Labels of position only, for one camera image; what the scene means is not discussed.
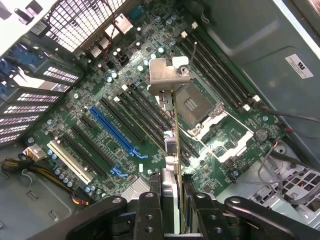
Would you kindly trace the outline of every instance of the green circuit board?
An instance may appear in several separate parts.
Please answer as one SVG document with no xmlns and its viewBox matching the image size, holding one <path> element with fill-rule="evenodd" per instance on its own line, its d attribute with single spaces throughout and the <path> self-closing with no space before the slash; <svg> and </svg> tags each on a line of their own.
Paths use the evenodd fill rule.
<svg viewBox="0 0 320 240">
<path fill-rule="evenodd" d="M 84 79 L 55 105 L 25 136 L 26 138 L 33 137 L 35 143 L 45 152 L 48 150 L 47 143 L 53 139 L 53 135 L 58 137 L 64 135 L 70 136 L 105 173 L 103 176 L 100 176 L 97 175 L 93 169 L 88 170 L 94 176 L 94 179 L 89 185 L 95 186 L 95 191 L 91 191 L 89 194 L 97 201 L 111 195 L 121 195 L 137 178 L 142 177 L 148 180 L 150 173 L 159 172 L 160 169 L 165 168 L 166 153 L 161 146 L 161 139 L 155 138 L 150 130 L 153 128 L 155 132 L 160 132 L 162 126 L 157 124 L 157 121 L 160 119 L 170 121 L 170 118 L 160 109 L 154 96 L 151 96 L 147 90 L 149 69 L 144 65 L 144 61 L 149 60 L 151 54 L 156 54 L 157 58 L 166 57 L 168 59 L 184 55 L 183 51 L 175 43 L 177 38 L 176 33 L 181 33 L 186 27 L 190 27 L 193 20 L 185 12 L 174 11 L 174 6 L 170 2 L 171 1 L 167 1 L 166 4 L 162 2 L 156 3 L 150 11 L 144 11 L 143 8 L 138 7 L 135 10 L 135 16 L 140 15 L 140 17 L 133 20 L 132 24 L 141 27 L 142 34 L 126 36 L 110 49 L 110 53 L 112 53 L 117 48 L 121 48 L 122 52 L 128 55 L 128 62 L 121 66 L 111 56 L 110 61 L 113 63 L 113 66 L 110 67 L 110 64 L 104 62 L 103 53 L 95 60 L 92 60 L 88 65 L 88 73 Z M 166 19 L 173 13 L 177 14 L 177 19 L 167 24 Z M 198 32 L 204 39 L 208 39 L 211 50 L 223 59 L 230 71 L 252 92 L 253 89 L 247 80 L 236 67 L 228 61 L 223 52 L 210 40 L 200 26 L 198 27 Z M 141 49 L 135 48 L 137 41 L 142 43 Z M 162 54 L 158 52 L 158 48 L 160 47 L 164 49 L 164 53 Z M 143 67 L 143 70 L 139 71 L 138 66 Z M 194 65 L 191 66 L 191 68 L 193 75 L 192 83 L 200 92 L 213 105 L 219 102 L 224 103 L 223 96 L 206 80 L 201 71 Z M 117 73 L 117 78 L 114 79 L 112 83 L 109 83 L 106 81 L 106 77 L 109 77 L 112 71 Z M 128 91 L 122 90 L 123 85 L 135 86 L 134 91 L 137 92 L 137 95 L 135 95 L 137 101 L 134 103 L 129 102 L 130 100 L 120 103 L 114 101 L 114 98 L 120 94 L 130 96 Z M 116 113 L 122 120 L 129 123 L 130 127 L 143 138 L 142 142 L 104 106 L 101 101 L 102 98 L 116 110 Z M 146 101 L 149 101 L 153 108 L 146 104 Z M 143 114 L 139 115 L 139 112 L 132 112 L 132 104 Z M 112 134 L 92 116 L 89 111 L 89 108 L 92 106 L 97 107 L 123 136 L 125 136 L 133 146 L 139 149 L 142 155 L 147 155 L 148 157 L 141 159 L 136 156 L 131 156 Z M 152 114 L 148 115 L 144 112 L 150 111 L 151 109 L 155 112 L 154 114 L 152 113 L 154 118 L 152 118 Z M 253 108 L 248 112 L 240 113 L 227 103 L 225 104 L 225 109 L 249 129 L 253 131 L 256 129 L 264 129 L 272 139 L 279 139 L 281 137 L 281 133 L 275 125 L 277 119 L 274 116 L 267 115 Z M 81 121 L 83 116 L 89 119 L 94 127 L 89 128 L 85 125 L 84 122 Z M 145 121 L 141 121 L 141 119 L 146 119 L 149 125 L 142 124 Z M 179 121 L 187 128 L 183 118 L 180 117 Z M 119 177 L 116 174 L 112 174 L 110 172 L 110 166 L 101 157 L 101 154 L 92 150 L 92 147 L 90 147 L 85 140 L 81 139 L 71 130 L 74 126 L 79 128 L 105 157 L 115 165 L 118 165 L 122 173 L 128 174 L 128 176 Z M 211 127 L 210 132 L 205 136 L 203 142 L 217 156 L 221 156 L 227 149 L 234 148 L 237 141 L 241 139 L 246 132 L 246 128 L 228 116 L 219 122 L 219 124 Z M 212 193 L 216 196 L 232 184 L 230 176 L 241 175 L 272 146 L 270 141 L 258 142 L 254 138 L 251 138 L 246 143 L 246 150 L 236 159 L 232 160 L 232 165 L 232 162 L 220 163 L 208 152 L 208 149 L 203 147 L 199 142 L 187 136 L 183 136 L 183 140 L 194 149 L 199 157 L 185 154 L 185 162 L 189 162 L 189 164 L 183 164 L 182 171 L 193 175 L 197 191 Z M 82 166 L 87 166 L 86 162 L 70 145 L 64 144 L 63 141 L 62 145 Z M 75 174 L 63 165 L 61 160 L 47 157 L 45 161 L 47 161 L 53 170 L 63 168 L 67 176 L 74 178 L 75 184 L 73 188 L 77 186 L 85 187 L 85 184 L 81 183 Z"/>
</svg>

